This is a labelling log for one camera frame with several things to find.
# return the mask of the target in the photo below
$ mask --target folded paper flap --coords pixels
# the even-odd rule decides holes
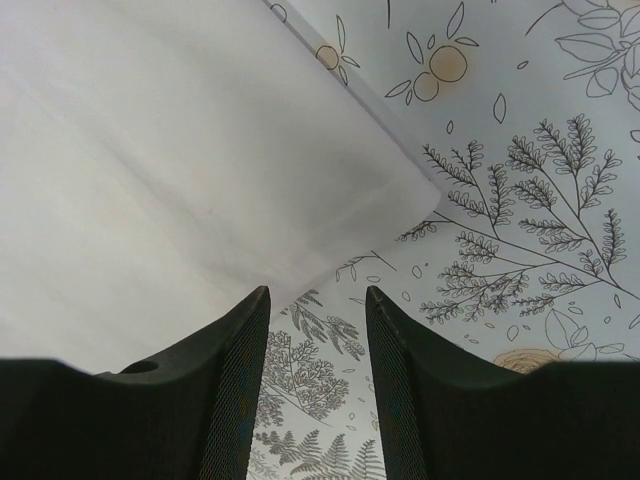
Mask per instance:
[[[56,312],[47,334],[95,324],[130,362],[257,284],[294,297],[438,200],[260,2],[25,0],[0,28],[20,98],[0,228],[21,281],[4,295],[33,334]]]

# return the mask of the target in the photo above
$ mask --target orange fruit illustration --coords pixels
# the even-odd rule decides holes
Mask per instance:
[[[467,59],[456,47],[438,48],[429,59],[431,73],[443,82],[457,82],[467,72]]]
[[[320,62],[327,67],[327,70],[335,70],[340,63],[340,56],[336,49],[329,46],[323,45],[316,52],[316,58],[320,60]]]
[[[429,72],[422,72],[413,82],[413,93],[423,102],[436,98],[439,91],[440,82]]]

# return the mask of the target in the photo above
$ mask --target white paper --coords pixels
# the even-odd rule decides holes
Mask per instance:
[[[348,83],[419,159],[445,197],[438,214],[392,248],[354,258],[335,279],[315,287],[316,293],[292,300],[289,312],[300,313],[309,324],[319,319],[325,332],[340,318],[366,349],[365,289],[377,285],[423,325],[522,373],[550,360],[640,359],[640,2],[278,2],[273,12],[281,19],[286,12],[283,28],[296,31],[310,54],[320,52],[337,80]],[[442,48],[449,52],[444,62],[438,57]],[[466,69],[451,48],[464,56]],[[331,49],[338,55],[330,55]],[[434,69],[441,78],[455,80],[438,80],[435,96],[435,82],[424,81]],[[546,134],[534,131],[545,119],[545,128],[553,124],[558,142],[570,149],[569,158],[593,157],[575,181],[562,155],[553,147],[545,149],[551,141],[538,138]],[[570,128],[578,123],[584,136],[574,144]],[[542,171],[521,169],[510,158],[518,158],[516,136],[540,150]],[[470,178],[452,149],[468,165],[468,146],[474,141],[474,149],[483,148],[474,152],[479,166]],[[596,150],[578,153],[591,147]],[[430,152],[458,170],[445,173]],[[615,178],[598,181],[594,197],[588,179],[598,177],[594,168],[602,169],[607,157],[611,168],[604,174]],[[497,186],[488,170],[499,165],[504,173],[499,175],[501,211],[489,210],[491,218],[470,211],[474,205],[476,210],[499,205],[492,202]],[[548,185],[543,195],[531,192],[538,198],[552,193],[550,210],[517,188],[533,187],[534,179],[544,182],[545,190]],[[532,220],[543,228],[535,228]],[[588,270],[590,265],[599,273]],[[273,375],[279,337],[288,336],[293,345],[309,341],[293,318],[288,313],[272,322],[249,478],[300,480],[328,472],[362,478],[358,466],[366,462],[375,468],[382,461],[368,352],[359,354],[362,350],[353,345],[347,350],[342,339],[336,347],[313,337],[314,359],[331,362],[331,379],[340,391],[322,409],[314,404],[317,398],[305,403],[295,389],[281,389]],[[292,362],[294,372],[299,368]],[[278,450],[283,444],[277,440],[285,437],[287,448]],[[305,447],[299,448],[305,438]],[[316,443],[320,453],[313,463],[313,455],[304,452]],[[314,470],[307,472],[310,464]],[[368,478],[384,478],[374,472]]]
[[[0,4],[3,354],[117,371],[437,203],[260,2]]]

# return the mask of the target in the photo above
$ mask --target botanical print wallpaper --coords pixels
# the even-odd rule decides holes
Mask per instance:
[[[385,478],[369,285],[520,373],[640,359],[639,0],[268,6],[443,201],[274,316],[248,478]]]

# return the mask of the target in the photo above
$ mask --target black mesh fabric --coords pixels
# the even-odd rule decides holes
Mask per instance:
[[[387,476],[425,480],[427,473],[411,395],[407,352],[375,302],[370,301],[367,301],[367,336],[376,403],[380,412],[386,412],[379,415],[379,419]]]
[[[378,289],[366,311],[389,480],[638,478],[637,363],[552,362],[520,375]]]
[[[224,358],[199,480],[245,478],[266,342],[259,314],[245,322]]]
[[[0,360],[0,479],[245,478],[270,309],[259,288],[119,374]]]

